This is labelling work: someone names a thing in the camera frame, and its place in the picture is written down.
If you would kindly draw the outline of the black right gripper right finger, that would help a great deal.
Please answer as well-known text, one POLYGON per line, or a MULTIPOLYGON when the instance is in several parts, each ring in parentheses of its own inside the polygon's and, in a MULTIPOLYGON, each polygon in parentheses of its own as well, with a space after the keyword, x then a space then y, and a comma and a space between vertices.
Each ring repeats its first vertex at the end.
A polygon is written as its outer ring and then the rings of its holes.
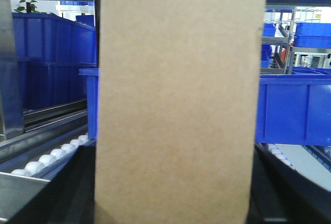
POLYGON ((247 223, 330 223, 330 192, 256 144, 247 223))

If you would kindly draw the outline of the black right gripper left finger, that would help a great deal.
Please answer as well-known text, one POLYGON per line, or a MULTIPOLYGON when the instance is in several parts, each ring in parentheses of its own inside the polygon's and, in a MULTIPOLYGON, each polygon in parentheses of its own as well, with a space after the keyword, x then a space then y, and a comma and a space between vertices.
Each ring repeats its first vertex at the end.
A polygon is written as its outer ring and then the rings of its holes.
POLYGON ((96 147, 80 146, 7 223, 94 223, 96 147))

